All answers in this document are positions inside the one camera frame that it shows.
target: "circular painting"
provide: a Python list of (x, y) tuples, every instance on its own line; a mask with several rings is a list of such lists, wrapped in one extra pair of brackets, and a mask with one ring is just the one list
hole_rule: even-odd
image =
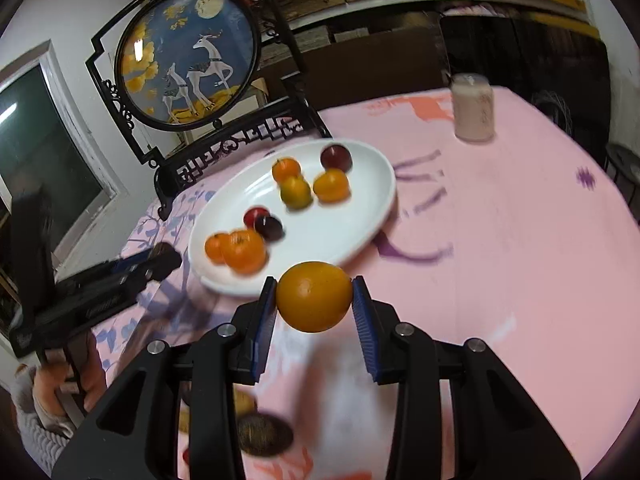
[(143, 123), (193, 128), (235, 101), (257, 49), (257, 30), (240, 0), (156, 0), (120, 40), (118, 89)]

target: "sleeve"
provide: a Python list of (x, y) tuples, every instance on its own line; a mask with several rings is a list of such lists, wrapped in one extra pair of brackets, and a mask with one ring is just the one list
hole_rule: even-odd
[[(24, 449), (40, 468), (49, 476), (56, 460), (65, 449), (72, 435), (73, 425), (69, 420), (53, 417), (38, 410), (33, 399), (33, 378), (36, 368), (25, 368), (15, 378), (11, 388), (11, 396), (15, 405), (18, 429)], [(38, 415), (44, 414), (44, 424)]]

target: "stool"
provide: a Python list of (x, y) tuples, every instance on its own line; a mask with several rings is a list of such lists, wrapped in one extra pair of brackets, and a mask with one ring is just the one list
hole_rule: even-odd
[(607, 144), (607, 163), (605, 171), (609, 169), (609, 163), (613, 164), (616, 176), (613, 182), (618, 183), (620, 173), (633, 185), (634, 190), (627, 204), (630, 207), (636, 196), (636, 190), (640, 187), (640, 156), (637, 156), (629, 148), (610, 142)]

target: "metal screw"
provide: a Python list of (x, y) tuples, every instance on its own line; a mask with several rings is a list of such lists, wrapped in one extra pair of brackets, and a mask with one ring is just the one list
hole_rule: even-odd
[(415, 328), (411, 323), (398, 323), (396, 325), (396, 333), (402, 336), (409, 336), (415, 332)]
[(231, 323), (225, 323), (224, 325), (220, 325), (218, 327), (218, 335), (220, 337), (230, 337), (236, 333), (236, 327)]
[(166, 343), (164, 341), (160, 341), (159, 339), (155, 339), (151, 343), (146, 346), (146, 351), (150, 354), (156, 355), (159, 354), (166, 347)]
[(466, 342), (466, 345), (472, 352), (484, 352), (486, 350), (486, 343), (477, 337), (471, 338)]

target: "oval plate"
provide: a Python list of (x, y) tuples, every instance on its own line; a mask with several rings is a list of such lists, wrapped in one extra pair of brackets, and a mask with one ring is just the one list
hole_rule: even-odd
[[(310, 186), (324, 169), (320, 153), (339, 142), (351, 152), (353, 167), (347, 173), (351, 197), (322, 205), (314, 195), (311, 206), (289, 211), (271, 167), (285, 156), (295, 158)], [(396, 176), (391, 163), (377, 149), (356, 140), (321, 139), (295, 144), (258, 160), (229, 180), (200, 212), (191, 231), (189, 260), (202, 283), (232, 296), (258, 296), (268, 276), (277, 280), (300, 262), (320, 261), (341, 265), (353, 258), (378, 232), (396, 196)], [(215, 265), (204, 252), (207, 237), (217, 232), (244, 229), (242, 216), (251, 207), (265, 206), (282, 222), (284, 238), (268, 244), (267, 264), (251, 276)]]

